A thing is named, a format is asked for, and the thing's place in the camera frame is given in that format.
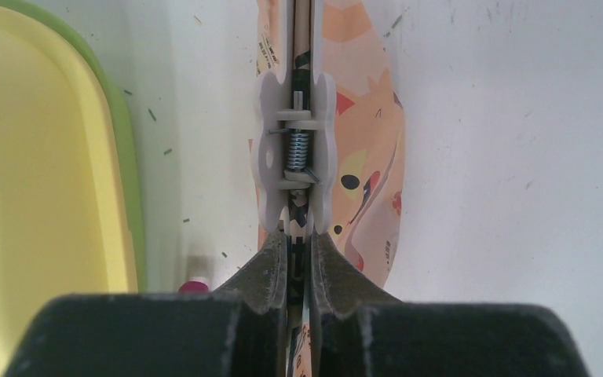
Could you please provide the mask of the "magenta plastic scoop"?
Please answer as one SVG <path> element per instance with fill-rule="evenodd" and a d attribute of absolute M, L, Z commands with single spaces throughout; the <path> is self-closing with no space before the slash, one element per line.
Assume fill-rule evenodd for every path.
<path fill-rule="evenodd" d="M 209 292 L 209 286 L 202 280 L 188 280 L 177 290 L 178 293 L 204 294 Z"/>

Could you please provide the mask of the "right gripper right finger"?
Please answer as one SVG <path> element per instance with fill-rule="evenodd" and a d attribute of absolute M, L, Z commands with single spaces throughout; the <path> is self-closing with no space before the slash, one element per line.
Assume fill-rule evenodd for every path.
<path fill-rule="evenodd" d="M 403 302 L 327 234 L 309 257 L 316 376 L 586 376 L 565 324 L 543 306 Z"/>

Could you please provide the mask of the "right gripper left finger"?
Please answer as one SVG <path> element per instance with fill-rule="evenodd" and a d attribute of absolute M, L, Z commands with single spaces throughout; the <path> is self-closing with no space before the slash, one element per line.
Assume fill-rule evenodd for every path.
<path fill-rule="evenodd" d="M 208 294 L 64 295 L 24 334 L 7 376 L 282 376 L 287 241 Z"/>

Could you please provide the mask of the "pink cat litter bag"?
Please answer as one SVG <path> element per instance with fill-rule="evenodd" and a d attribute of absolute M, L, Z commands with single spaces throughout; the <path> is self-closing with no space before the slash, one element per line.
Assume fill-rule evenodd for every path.
<path fill-rule="evenodd" d="M 405 163 L 405 117 L 389 58 L 362 1 L 322 1 L 322 69 L 336 85 L 334 132 L 338 169 L 326 232 L 338 251 L 382 287 L 397 252 Z M 263 35 L 258 5 L 258 41 Z M 258 58 L 257 73 L 261 73 Z M 291 241 L 305 243 L 310 218 L 294 191 L 279 221 Z"/>

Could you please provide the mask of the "white bag sealing clip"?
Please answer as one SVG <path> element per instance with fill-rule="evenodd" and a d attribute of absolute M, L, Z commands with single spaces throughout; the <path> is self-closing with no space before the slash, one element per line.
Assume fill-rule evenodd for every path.
<path fill-rule="evenodd" d="M 322 1 L 260 1 L 263 13 L 258 58 L 251 169 L 258 214 L 271 232 L 301 192 L 308 231 L 326 233 L 338 169 L 334 132 L 336 85 L 322 69 Z"/>

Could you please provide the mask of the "yellow green litter box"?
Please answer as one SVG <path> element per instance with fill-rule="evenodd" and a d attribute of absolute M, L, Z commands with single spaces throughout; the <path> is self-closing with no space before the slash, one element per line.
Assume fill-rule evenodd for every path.
<path fill-rule="evenodd" d="M 145 285 L 121 90 L 62 19 L 0 1 L 0 376 L 50 300 Z"/>

